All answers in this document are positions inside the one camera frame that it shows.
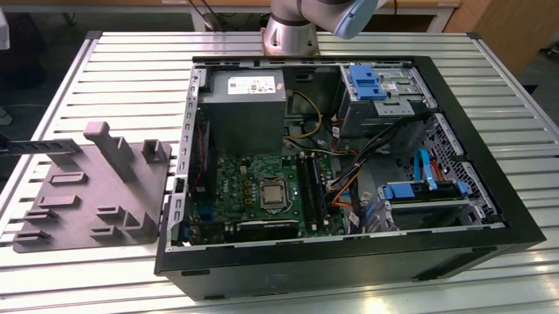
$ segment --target power supply label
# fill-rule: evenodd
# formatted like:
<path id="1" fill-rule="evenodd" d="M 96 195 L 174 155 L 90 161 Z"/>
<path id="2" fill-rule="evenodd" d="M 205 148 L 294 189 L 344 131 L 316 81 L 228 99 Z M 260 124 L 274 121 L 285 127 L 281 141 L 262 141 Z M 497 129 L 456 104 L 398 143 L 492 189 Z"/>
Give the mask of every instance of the power supply label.
<path id="1" fill-rule="evenodd" d="M 276 84 L 273 77 L 232 77 L 228 80 L 228 94 L 273 94 Z"/>

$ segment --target slotted aluminum surface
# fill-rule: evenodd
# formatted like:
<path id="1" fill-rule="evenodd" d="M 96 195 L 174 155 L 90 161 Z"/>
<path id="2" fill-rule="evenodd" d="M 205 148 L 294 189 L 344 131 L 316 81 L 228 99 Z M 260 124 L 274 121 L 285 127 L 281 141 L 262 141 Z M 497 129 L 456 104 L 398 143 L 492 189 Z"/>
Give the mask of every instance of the slotted aluminum surface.
<path id="1" fill-rule="evenodd" d="M 484 43 L 462 34 L 410 33 L 362 34 L 350 41 L 321 34 L 318 43 L 324 55 L 433 58 L 547 241 L 441 281 L 193 302 L 153 275 L 154 245 L 29 254 L 12 251 L 13 233 L 49 167 L 44 156 L 22 157 L 0 197 L 0 311 L 556 313 L 559 136 Z M 82 45 L 34 139 L 72 137 L 84 143 L 84 124 L 104 120 L 113 136 L 125 136 L 132 143 L 146 138 L 176 142 L 190 57 L 260 53 L 257 33 L 104 33 Z"/>

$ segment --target motherboard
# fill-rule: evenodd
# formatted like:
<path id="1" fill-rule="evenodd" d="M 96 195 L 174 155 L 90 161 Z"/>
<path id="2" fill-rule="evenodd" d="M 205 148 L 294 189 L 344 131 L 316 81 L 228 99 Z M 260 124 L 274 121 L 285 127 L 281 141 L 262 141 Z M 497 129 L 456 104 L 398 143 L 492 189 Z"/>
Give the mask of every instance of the motherboard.
<path id="1" fill-rule="evenodd" d="M 312 175 L 301 173 L 306 164 L 316 166 Z M 344 234 L 342 214 L 324 201 L 314 207 L 312 200 L 325 198 L 325 184 L 333 178 L 328 156 L 222 156 L 216 167 L 213 205 L 198 204 L 196 208 L 201 222 L 222 226 L 225 234 L 258 232 L 266 227 L 277 230 L 277 223 L 282 224 L 280 229 L 293 230 L 296 237 Z M 306 184 L 313 177 L 317 184 Z"/>

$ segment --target ram slot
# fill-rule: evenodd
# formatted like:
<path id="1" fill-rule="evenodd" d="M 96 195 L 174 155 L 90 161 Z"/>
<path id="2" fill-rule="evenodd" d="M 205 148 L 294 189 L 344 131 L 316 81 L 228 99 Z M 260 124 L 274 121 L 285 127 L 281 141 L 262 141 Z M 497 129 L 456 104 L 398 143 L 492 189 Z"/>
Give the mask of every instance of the ram slot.
<path id="1" fill-rule="evenodd" d="M 317 159 L 309 158 L 309 163 L 312 165 L 312 176 L 313 176 L 312 189 L 314 190 L 314 205 L 316 205 L 316 210 L 320 213 L 321 219 L 320 219 L 318 225 L 321 226 L 324 224 L 324 221 L 328 218 L 328 210 L 325 208 L 324 188 L 322 188 L 322 182 L 320 180 L 320 168 L 317 166 Z"/>
<path id="2" fill-rule="evenodd" d="M 304 226 L 308 231 L 317 230 L 324 224 L 320 202 L 317 202 L 320 195 L 317 191 L 317 188 L 320 188 L 320 176 L 316 176 L 312 160 L 313 158 L 308 156 L 300 156 L 297 158 L 297 177 L 302 201 Z"/>

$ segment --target cpu socket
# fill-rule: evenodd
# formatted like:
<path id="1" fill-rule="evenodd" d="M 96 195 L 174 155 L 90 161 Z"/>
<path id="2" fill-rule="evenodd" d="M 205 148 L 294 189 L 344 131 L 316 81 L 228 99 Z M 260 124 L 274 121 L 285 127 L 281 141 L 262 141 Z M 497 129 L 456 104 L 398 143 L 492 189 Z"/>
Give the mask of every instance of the cpu socket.
<path id="1" fill-rule="evenodd" d="M 280 212 L 286 208 L 285 180 L 274 178 L 260 180 L 260 209 Z"/>

